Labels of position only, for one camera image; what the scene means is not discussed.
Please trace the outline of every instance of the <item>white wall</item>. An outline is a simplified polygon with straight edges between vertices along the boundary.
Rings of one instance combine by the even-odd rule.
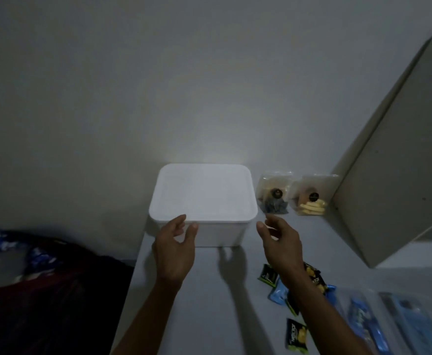
[[[161,166],[330,172],[432,0],[0,0],[0,226],[132,258]]]

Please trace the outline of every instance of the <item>table surface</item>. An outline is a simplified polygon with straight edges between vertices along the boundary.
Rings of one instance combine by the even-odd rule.
[[[396,355],[408,354],[385,316],[378,291],[416,296],[432,318],[432,268],[370,269],[353,250],[342,223],[330,217],[302,217],[292,210],[284,217],[298,230],[307,263],[321,270],[328,284],[361,290],[386,333]],[[290,354],[285,349],[286,306],[271,302],[271,287],[257,280],[266,263],[255,223],[259,211],[237,248],[196,248],[195,264],[177,295],[159,354]],[[113,348],[145,301],[155,281],[151,254],[153,236],[145,233]],[[311,336],[310,355],[319,354]]]

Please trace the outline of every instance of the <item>dark fabric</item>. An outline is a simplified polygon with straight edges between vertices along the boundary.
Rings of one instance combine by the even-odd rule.
[[[57,239],[7,233],[63,264],[0,288],[0,355],[109,354],[133,268]]]

